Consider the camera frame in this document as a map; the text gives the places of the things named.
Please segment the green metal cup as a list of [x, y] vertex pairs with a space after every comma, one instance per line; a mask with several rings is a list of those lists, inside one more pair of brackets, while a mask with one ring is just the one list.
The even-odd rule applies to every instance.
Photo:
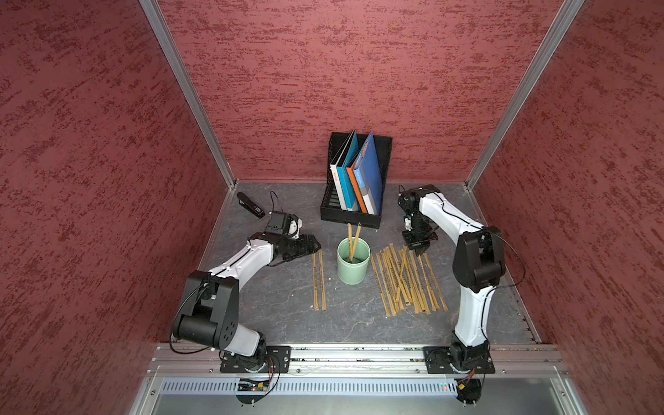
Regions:
[[337, 276], [346, 285], [358, 285], [367, 275], [371, 250], [368, 243], [359, 239], [350, 260], [349, 239], [342, 240], [336, 251]]

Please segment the paper straw eleventh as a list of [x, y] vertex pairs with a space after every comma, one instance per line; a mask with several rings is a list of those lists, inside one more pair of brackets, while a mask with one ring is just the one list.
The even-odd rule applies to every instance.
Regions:
[[389, 263], [392, 279], [394, 281], [394, 297], [399, 305], [399, 308], [404, 310], [407, 306], [411, 305], [411, 299], [406, 282], [402, 276], [402, 271], [399, 267], [399, 260], [397, 259], [396, 250], [393, 244], [390, 244], [387, 248], [387, 261]]

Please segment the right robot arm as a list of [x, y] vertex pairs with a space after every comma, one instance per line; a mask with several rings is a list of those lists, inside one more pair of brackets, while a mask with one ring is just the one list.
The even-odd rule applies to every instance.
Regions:
[[398, 205], [405, 213], [402, 236], [416, 256], [437, 240], [438, 229], [455, 243], [452, 272], [461, 295], [449, 363], [458, 373], [470, 372], [489, 358], [485, 325], [491, 298], [506, 272], [501, 233], [471, 219], [433, 185], [401, 190]]

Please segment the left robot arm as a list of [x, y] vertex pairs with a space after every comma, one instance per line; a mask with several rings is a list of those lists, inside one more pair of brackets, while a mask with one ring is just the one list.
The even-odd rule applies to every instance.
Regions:
[[251, 235], [230, 259], [208, 271], [190, 273], [171, 335], [233, 354], [244, 370], [259, 372], [269, 361], [266, 340], [262, 333], [240, 324], [240, 291], [262, 268], [321, 249], [314, 235], [301, 233], [302, 226], [295, 214], [273, 212], [265, 230]]

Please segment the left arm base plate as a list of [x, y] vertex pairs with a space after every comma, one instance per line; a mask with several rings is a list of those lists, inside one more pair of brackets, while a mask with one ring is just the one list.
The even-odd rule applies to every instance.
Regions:
[[221, 355], [220, 372], [225, 374], [287, 374], [292, 358], [292, 347], [268, 345], [259, 347], [254, 356], [242, 356], [225, 351]]

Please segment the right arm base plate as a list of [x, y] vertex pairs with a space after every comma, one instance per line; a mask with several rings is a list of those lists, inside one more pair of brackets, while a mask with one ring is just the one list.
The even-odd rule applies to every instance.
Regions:
[[455, 342], [451, 346], [423, 347], [424, 362], [430, 375], [493, 375], [496, 372], [489, 344], [466, 347]]

